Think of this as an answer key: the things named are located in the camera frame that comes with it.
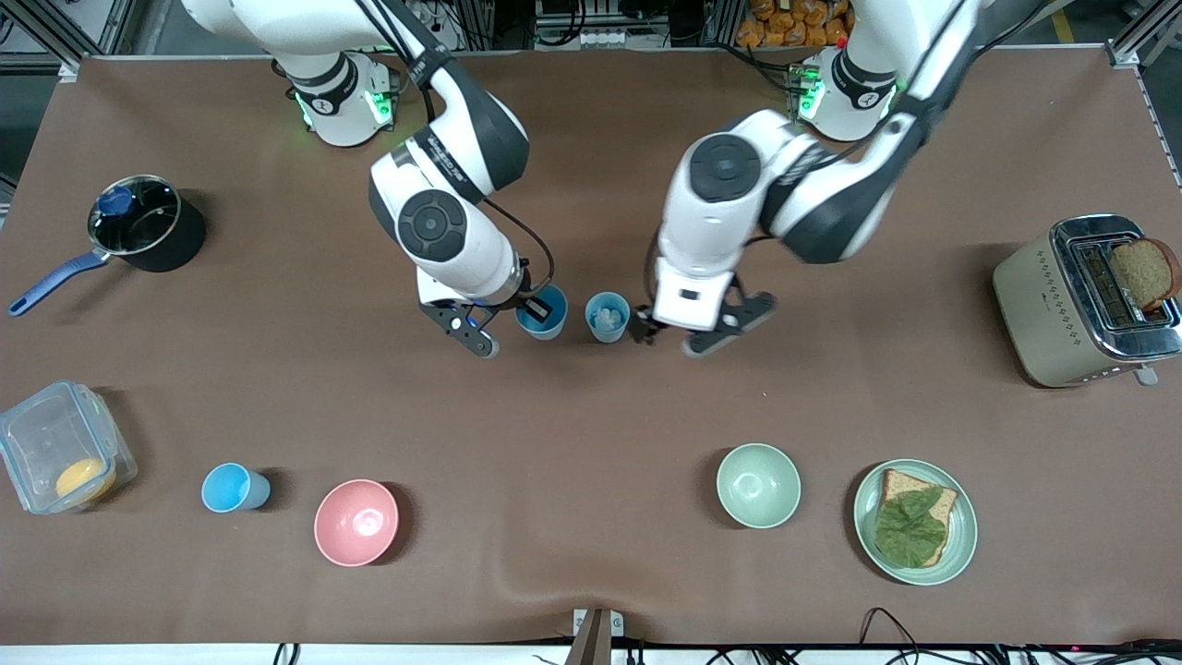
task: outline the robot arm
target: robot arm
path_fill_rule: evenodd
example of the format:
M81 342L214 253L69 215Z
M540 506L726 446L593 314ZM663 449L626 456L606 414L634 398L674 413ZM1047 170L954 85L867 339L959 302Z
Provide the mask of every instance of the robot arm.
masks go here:
M886 5L858 5L858 28L897 24L898 7ZM771 110L690 146L665 200L652 308L639 312L650 322L649 339L667 325L687 327L684 351L701 357L771 315L774 298L748 295L734 274L756 224L805 262L843 260L865 245L896 180L952 103L975 53L982 0L940 5L942 12L923 5L913 17L931 26L903 31L897 44L890 43L895 48L884 47L892 70L910 85L859 161L833 155ZM917 45L917 34L927 34L927 43ZM738 304L726 299L732 288L739 291Z
M524 172L530 155L525 130L401 1L182 2L210 32L271 53L312 128L335 145L362 143L381 129L374 96L383 85L389 91L384 65L345 51L392 46L413 83L424 94L429 85L447 105L370 169L370 206L417 266L421 308L482 358L495 356L496 343L469 315L472 307L491 314L509 307L548 314L533 298L538 288L528 286L526 261L476 207ZM456 305L468 305L468 311L460 313Z

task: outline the pink bowl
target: pink bowl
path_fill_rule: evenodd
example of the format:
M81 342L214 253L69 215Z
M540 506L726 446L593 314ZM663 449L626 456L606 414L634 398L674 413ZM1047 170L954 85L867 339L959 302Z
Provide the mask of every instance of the pink bowl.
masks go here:
M398 504L374 481L349 481L333 488L316 511L316 547L337 566L365 566L394 542Z

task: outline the green bowl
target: green bowl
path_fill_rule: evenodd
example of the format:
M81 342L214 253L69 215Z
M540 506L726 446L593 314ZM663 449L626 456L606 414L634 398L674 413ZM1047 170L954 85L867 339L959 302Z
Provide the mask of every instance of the green bowl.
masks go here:
M875 546L875 517L878 515L878 503L883 495L883 477L888 469L894 469L914 476L921 481L936 483L946 488L956 490L960 496L953 504L953 513L948 520L948 545L940 561L931 568L903 568L886 561L878 553ZM858 485L858 493L853 497L853 528L858 533L863 549L870 555L875 565L884 573L909 585L928 587L942 585L952 580L968 567L976 552L976 513L973 510L973 502L968 501L965 488L943 469L918 459L895 459L884 462L876 467Z
M719 465L719 501L743 527L771 529L800 506L800 474L788 456L767 444L743 444Z

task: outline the lemon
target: lemon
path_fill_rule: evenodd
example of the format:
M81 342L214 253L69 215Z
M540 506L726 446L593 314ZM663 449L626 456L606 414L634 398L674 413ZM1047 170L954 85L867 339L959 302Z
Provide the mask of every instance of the lemon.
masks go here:
M78 488L85 485L90 481L93 481L103 472L104 463L97 457L87 457L85 459L79 459L78 462L71 464L65 471L58 476L58 497L64 497L70 493L77 490ZM95 497L102 496L103 493L111 489L115 483L113 470L108 475L106 481L99 487L95 493L83 501L89 501Z

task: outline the blue cup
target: blue cup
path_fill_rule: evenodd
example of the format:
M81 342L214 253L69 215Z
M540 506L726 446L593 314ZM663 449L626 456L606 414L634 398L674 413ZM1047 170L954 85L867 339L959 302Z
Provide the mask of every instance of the blue cup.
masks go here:
M604 309L608 313L600 314ZM596 293L587 300L587 306L583 309L583 315L586 318L587 325L591 326L591 334L604 345L618 343L624 337L624 330L628 328L628 318L631 314L632 309L628 306L628 300L619 293L612 293L611 291ZM616 319L617 317L618 320L612 325L611 319Z
M550 315L546 317L546 320L538 322L538 319L530 315L527 311L519 308L514 312L518 317L518 325L538 340L553 340L563 331L563 324L566 322L566 293L563 293L558 286L547 283L534 296L551 306Z
M214 513L254 510L269 496L271 483L261 474L233 462L214 468L201 484L201 502Z

